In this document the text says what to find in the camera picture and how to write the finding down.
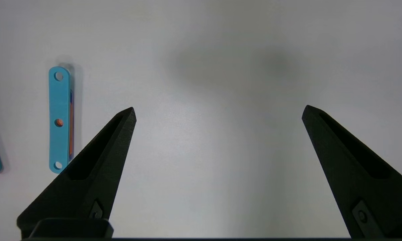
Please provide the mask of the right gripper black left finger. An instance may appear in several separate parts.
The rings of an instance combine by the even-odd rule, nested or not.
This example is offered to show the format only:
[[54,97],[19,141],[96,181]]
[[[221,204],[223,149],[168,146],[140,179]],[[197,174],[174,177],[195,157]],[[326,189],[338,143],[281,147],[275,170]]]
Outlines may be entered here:
[[18,216],[22,239],[111,239],[109,222],[136,125],[116,114]]

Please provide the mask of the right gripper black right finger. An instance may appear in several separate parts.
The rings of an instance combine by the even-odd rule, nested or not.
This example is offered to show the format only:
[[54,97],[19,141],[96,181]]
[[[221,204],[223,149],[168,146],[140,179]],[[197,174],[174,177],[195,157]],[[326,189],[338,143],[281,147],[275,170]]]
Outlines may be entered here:
[[402,239],[402,175],[323,110],[302,121],[353,239]]

